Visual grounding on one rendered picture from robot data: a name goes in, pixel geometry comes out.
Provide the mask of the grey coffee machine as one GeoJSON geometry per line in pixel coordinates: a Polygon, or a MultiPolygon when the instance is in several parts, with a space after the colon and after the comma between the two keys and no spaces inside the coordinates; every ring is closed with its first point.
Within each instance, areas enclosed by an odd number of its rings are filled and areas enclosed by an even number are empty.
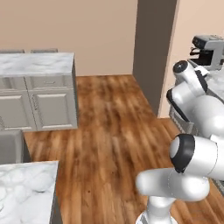
{"type": "Polygon", "coordinates": [[[188,61],[194,66],[203,66],[208,71],[221,70],[224,64],[224,38],[217,35],[196,35],[192,39],[190,56],[197,59],[188,61]]]}

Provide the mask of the grey cupboard island marble top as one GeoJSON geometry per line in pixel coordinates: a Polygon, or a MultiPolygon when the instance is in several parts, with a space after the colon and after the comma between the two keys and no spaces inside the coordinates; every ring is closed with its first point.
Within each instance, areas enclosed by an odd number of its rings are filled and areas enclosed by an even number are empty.
{"type": "Polygon", "coordinates": [[[0,53],[0,130],[77,127],[72,52],[0,53]]]}

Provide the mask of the marble top dining counter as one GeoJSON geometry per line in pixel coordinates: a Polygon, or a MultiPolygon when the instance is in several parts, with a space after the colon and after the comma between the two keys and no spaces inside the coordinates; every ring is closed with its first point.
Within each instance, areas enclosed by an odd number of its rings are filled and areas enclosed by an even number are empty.
{"type": "Polygon", "coordinates": [[[58,161],[0,165],[0,224],[63,224],[58,161]]]}

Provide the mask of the grey stool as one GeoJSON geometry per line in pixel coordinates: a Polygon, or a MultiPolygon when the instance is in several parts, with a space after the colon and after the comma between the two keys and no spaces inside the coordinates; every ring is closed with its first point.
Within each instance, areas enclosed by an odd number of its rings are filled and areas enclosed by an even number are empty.
{"type": "Polygon", "coordinates": [[[49,48],[49,49],[32,49],[31,53],[57,53],[57,48],[49,48]]]}
{"type": "Polygon", "coordinates": [[[0,130],[0,165],[31,162],[22,130],[0,130]]]}
{"type": "Polygon", "coordinates": [[[25,50],[13,50],[13,49],[0,49],[0,53],[25,53],[25,50]]]}

